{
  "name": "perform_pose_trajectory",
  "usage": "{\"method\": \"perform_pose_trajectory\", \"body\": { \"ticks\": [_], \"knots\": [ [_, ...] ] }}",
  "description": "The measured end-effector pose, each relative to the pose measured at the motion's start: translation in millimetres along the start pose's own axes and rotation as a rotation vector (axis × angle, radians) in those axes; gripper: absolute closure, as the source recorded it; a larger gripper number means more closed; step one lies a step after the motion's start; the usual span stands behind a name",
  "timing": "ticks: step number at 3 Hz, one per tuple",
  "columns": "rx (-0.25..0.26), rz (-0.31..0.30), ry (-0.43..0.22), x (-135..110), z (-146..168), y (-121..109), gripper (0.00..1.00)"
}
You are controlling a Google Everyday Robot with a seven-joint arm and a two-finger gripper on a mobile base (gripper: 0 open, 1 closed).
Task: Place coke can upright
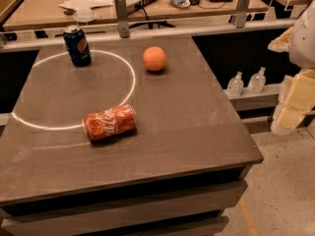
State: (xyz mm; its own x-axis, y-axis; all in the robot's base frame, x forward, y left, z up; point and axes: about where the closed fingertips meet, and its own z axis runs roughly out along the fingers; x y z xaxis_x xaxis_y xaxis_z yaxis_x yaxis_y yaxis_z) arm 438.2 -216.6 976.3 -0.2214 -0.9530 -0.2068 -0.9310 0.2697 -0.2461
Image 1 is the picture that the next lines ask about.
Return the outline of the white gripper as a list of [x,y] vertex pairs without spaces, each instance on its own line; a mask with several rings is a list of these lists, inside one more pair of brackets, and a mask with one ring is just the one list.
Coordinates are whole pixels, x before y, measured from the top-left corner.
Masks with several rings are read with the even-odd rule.
[[268,49],[288,52],[291,63],[302,69],[294,77],[285,76],[281,83],[279,103],[273,114],[271,131],[275,135],[288,135],[315,107],[315,1],[295,22],[272,40]]

